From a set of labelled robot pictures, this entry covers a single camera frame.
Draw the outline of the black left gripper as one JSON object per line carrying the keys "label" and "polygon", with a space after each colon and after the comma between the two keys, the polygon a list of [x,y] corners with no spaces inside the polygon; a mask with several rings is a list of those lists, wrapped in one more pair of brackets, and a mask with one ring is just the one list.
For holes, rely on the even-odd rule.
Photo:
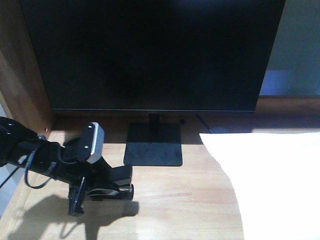
{"label": "black left gripper", "polygon": [[30,186],[29,171],[69,184],[68,215],[79,217],[84,213],[83,202],[87,184],[108,183],[111,166],[99,154],[97,160],[89,162],[89,137],[78,137],[66,141],[63,146],[49,142],[39,136],[37,144],[28,155],[24,169],[24,182]]}

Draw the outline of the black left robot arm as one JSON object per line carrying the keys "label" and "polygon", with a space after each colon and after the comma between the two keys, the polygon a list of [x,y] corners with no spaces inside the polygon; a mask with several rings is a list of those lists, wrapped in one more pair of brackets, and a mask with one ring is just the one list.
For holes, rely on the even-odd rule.
{"label": "black left robot arm", "polygon": [[69,185],[68,214],[83,214],[85,194],[96,184],[106,186],[111,167],[102,157],[105,132],[97,122],[85,126],[79,138],[63,145],[48,141],[21,123],[0,119],[0,165],[12,164],[24,169],[24,182],[32,189],[44,183],[29,183],[28,173],[35,172]]}

